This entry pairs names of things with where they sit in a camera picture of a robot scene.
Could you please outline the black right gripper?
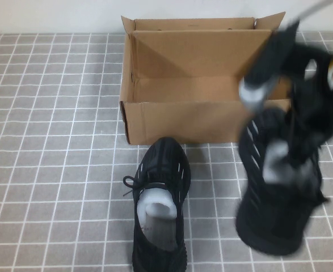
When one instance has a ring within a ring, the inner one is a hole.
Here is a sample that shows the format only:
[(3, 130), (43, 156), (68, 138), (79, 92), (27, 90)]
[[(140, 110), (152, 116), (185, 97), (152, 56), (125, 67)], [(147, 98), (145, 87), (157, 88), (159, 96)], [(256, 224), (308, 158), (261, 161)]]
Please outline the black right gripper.
[(289, 125), (289, 147), (292, 167), (297, 169), (313, 156), (324, 140), (323, 126), (310, 121), (322, 110), (331, 92), (328, 71), (333, 54), (326, 50), (295, 43), (283, 63), (282, 72), (291, 81), (290, 108), (286, 115)]

